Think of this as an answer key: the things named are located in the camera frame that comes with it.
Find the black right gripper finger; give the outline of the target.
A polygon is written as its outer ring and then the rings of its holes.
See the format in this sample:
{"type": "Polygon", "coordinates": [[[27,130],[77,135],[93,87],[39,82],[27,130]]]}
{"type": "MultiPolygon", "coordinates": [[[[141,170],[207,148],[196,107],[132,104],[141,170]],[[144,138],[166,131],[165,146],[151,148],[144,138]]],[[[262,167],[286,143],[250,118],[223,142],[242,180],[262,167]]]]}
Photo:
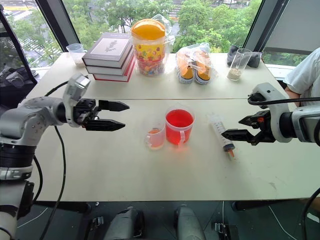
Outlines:
{"type": "Polygon", "coordinates": [[[241,125],[252,127],[253,129],[259,129],[260,128],[260,117],[255,115],[248,115],[241,119],[238,123],[241,125]]]}
{"type": "Polygon", "coordinates": [[[228,129],[221,134],[230,141],[252,143],[254,136],[247,129],[228,129]]]}

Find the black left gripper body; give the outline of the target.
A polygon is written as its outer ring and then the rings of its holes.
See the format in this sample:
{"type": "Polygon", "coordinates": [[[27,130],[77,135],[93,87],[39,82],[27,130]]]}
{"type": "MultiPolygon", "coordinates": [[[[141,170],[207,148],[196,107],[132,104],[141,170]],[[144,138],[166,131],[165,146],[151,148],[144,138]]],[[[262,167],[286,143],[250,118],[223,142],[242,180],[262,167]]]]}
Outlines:
{"type": "Polygon", "coordinates": [[[100,107],[96,104],[96,100],[85,98],[80,100],[73,108],[74,122],[86,130],[100,130],[98,124],[98,113],[100,107]]]}

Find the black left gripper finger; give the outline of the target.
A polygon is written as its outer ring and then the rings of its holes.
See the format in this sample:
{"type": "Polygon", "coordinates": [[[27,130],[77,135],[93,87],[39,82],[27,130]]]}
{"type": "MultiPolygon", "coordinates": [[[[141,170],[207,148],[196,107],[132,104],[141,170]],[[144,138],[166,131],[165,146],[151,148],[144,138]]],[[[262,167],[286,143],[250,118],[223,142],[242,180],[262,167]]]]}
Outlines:
{"type": "Polygon", "coordinates": [[[120,101],[111,101],[111,100],[99,100],[98,108],[100,111],[107,110],[111,112],[121,112],[128,110],[130,107],[120,101]]]}
{"type": "Polygon", "coordinates": [[[85,124],[85,129],[87,131],[97,131],[97,132],[113,132],[124,128],[126,125],[124,123],[111,120],[111,119],[97,119],[89,120],[85,124]]]}

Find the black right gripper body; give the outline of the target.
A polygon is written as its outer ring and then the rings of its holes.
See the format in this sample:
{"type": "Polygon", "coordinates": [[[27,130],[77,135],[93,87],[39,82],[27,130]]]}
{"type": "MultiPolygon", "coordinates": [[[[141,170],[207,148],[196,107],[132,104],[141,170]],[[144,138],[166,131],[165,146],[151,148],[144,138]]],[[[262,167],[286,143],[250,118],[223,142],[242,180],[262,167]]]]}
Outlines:
{"type": "Polygon", "coordinates": [[[259,143],[274,143],[275,138],[271,129],[271,113],[269,110],[257,112],[255,115],[259,116],[260,132],[254,135],[251,145],[256,146],[259,143]]]}

